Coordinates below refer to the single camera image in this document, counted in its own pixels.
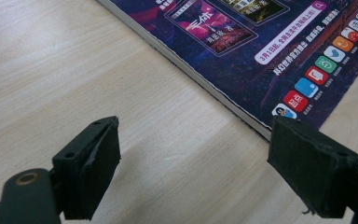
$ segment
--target black mechanical part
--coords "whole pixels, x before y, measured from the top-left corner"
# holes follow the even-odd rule
[[[91,219],[120,160],[118,119],[92,122],[53,157],[54,168],[12,176],[0,202],[0,223],[61,223]]]
[[[358,224],[358,154],[300,120],[275,117],[268,162],[312,214]]]
[[[53,157],[66,219],[92,218],[120,160],[117,126],[117,118],[94,121]]]

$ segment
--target wooden table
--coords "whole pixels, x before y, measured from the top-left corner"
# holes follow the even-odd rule
[[[95,1],[0,0],[0,195],[113,115],[122,160],[91,223],[351,221],[303,216],[268,143]],[[322,131],[358,152],[358,78]]]

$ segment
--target magazine cover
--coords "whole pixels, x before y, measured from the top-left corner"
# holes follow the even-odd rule
[[[319,129],[358,76],[358,0],[110,1],[266,129]]]

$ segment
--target red app icon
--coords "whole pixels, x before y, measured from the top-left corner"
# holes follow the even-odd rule
[[[302,96],[297,91],[289,91],[283,98],[283,101],[296,112],[303,111],[305,106],[308,104],[308,100],[305,96]]]
[[[315,66],[311,66],[305,73],[305,76],[318,85],[323,85],[328,78],[325,71]]]
[[[347,27],[345,28],[341,34],[349,39],[350,41],[357,42],[358,41],[358,32],[352,30],[351,28]]]

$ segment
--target orange app icon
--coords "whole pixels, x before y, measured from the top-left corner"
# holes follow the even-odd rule
[[[352,42],[342,36],[337,36],[337,38],[333,41],[333,45],[346,52],[350,51],[353,48]]]

